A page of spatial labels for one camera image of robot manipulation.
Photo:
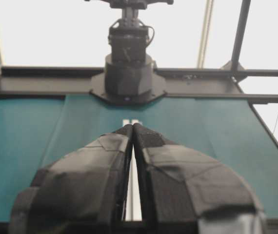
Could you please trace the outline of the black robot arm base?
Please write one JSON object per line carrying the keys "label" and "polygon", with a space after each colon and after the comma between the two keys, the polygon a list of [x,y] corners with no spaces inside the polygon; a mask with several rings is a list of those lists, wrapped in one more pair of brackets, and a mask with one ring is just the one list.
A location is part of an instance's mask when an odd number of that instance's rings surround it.
{"label": "black robot arm base", "polygon": [[122,16],[109,28],[111,53],[105,58],[103,73],[91,78],[91,94],[116,105],[151,102],[166,95],[166,81],[153,70],[153,60],[146,53],[153,37],[150,26],[139,18],[152,0],[110,0],[111,8]]}

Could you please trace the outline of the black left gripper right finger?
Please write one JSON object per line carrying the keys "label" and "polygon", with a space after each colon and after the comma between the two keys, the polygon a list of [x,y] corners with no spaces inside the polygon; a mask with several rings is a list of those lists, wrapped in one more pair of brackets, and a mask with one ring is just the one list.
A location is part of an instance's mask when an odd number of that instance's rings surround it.
{"label": "black left gripper right finger", "polygon": [[264,234],[263,207],[220,161],[133,126],[141,212],[160,234]]}

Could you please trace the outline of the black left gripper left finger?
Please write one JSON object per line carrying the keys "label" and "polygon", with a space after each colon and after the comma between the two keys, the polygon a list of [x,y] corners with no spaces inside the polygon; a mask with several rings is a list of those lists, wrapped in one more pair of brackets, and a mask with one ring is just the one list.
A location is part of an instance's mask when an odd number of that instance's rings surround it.
{"label": "black left gripper left finger", "polygon": [[11,211],[11,234],[109,234],[125,217],[130,124],[37,170]]}

